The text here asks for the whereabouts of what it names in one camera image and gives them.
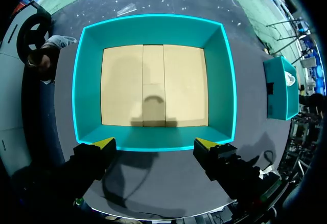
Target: black table surface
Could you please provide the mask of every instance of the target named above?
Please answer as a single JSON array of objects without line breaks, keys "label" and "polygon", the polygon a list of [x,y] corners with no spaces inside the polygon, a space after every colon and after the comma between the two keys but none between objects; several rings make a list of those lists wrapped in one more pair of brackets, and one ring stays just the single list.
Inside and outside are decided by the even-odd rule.
[{"label": "black table surface", "polygon": [[[271,56],[248,44],[229,41],[237,82],[235,140],[244,160],[270,151],[278,166],[290,121],[267,119],[263,61]],[[72,119],[72,73],[77,44],[62,49],[55,85],[55,114],[59,141],[66,160],[77,145]],[[192,151],[119,151],[103,180],[95,181],[84,199],[93,208],[139,219],[178,218],[201,214],[231,202],[217,182],[211,182]]]},{"label": "black table surface", "polygon": [[[245,160],[260,155],[257,164],[261,168],[268,165],[263,153],[270,151],[274,164],[278,166],[290,122],[267,119],[263,61],[272,57],[262,51],[263,47],[238,1],[77,0],[53,15],[53,33],[79,39],[84,26],[117,17],[117,11],[129,3],[134,3],[137,10],[124,16],[172,13],[207,18],[224,25],[237,82],[237,126],[232,144]],[[72,118],[72,75],[76,49],[77,44],[74,44],[61,50],[54,90],[56,121],[52,122],[52,126],[56,124],[60,141],[57,148],[61,147],[65,160],[69,159],[77,145]],[[53,92],[53,85],[48,87],[51,89],[49,92]],[[53,105],[53,101],[46,100],[45,103]],[[48,120],[54,119],[52,111],[53,107],[46,110]],[[54,134],[52,138],[57,138],[55,129],[51,131]],[[154,153],[120,151],[102,182],[95,181],[84,199],[99,211],[139,219],[198,215],[231,202],[217,182],[209,181],[191,150]]]}]

